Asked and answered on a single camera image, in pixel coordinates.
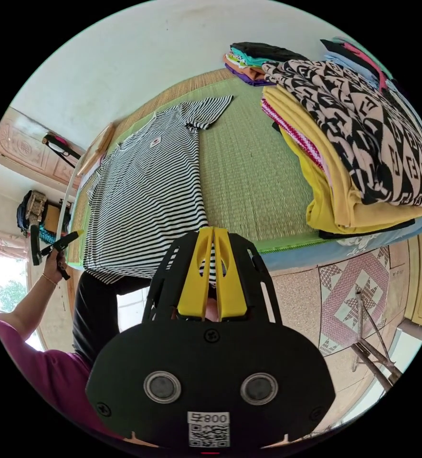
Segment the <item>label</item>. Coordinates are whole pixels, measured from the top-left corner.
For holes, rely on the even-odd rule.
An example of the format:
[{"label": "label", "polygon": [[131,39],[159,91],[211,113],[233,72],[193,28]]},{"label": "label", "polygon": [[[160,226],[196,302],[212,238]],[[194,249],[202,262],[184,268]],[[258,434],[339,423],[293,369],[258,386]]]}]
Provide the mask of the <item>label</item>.
[{"label": "label", "polygon": [[189,446],[230,447],[229,412],[187,412]]},{"label": "label", "polygon": [[152,142],[150,143],[150,147],[153,148],[157,146],[161,141],[162,141],[162,137],[154,138]]}]

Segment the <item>camera lens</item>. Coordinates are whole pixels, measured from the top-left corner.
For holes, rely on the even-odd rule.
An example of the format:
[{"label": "camera lens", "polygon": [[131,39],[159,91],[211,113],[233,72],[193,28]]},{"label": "camera lens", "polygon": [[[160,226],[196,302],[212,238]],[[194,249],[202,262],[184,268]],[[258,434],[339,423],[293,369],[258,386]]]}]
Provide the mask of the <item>camera lens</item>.
[{"label": "camera lens", "polygon": [[253,406],[269,403],[278,393],[278,383],[274,377],[265,373],[250,375],[241,385],[242,398]]},{"label": "camera lens", "polygon": [[153,401],[161,404],[169,404],[176,401],[180,396],[181,385],[173,374],[156,371],[146,377],[144,391]]}]

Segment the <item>striped shirt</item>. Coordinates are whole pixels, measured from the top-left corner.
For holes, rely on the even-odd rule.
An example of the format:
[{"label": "striped shirt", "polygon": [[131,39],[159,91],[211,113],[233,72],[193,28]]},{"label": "striped shirt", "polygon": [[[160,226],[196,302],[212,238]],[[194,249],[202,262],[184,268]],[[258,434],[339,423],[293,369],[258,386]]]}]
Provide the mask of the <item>striped shirt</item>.
[{"label": "striped shirt", "polygon": [[[199,129],[233,96],[184,102],[119,144],[95,171],[84,268],[104,283],[152,278],[171,243],[208,225],[200,187]],[[215,281],[211,259],[210,282]]]}]

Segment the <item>black pants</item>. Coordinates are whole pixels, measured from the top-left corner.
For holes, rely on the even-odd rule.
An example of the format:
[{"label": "black pants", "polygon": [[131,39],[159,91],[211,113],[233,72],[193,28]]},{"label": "black pants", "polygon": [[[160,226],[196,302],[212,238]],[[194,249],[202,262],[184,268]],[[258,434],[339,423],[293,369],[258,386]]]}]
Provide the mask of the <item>black pants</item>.
[{"label": "black pants", "polygon": [[84,272],[74,303],[73,338],[75,352],[93,367],[103,347],[119,334],[117,295],[147,288],[150,279],[124,277],[106,285]]}]

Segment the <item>hand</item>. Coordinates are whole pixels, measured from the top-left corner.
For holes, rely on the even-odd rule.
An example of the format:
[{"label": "hand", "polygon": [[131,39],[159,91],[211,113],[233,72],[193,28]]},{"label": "hand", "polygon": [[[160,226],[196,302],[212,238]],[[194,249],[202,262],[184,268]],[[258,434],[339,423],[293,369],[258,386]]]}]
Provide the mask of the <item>hand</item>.
[{"label": "hand", "polygon": [[64,252],[58,252],[56,249],[53,249],[45,262],[44,275],[54,283],[58,283],[63,278],[58,270],[58,265],[65,270],[68,267],[64,261]]}]

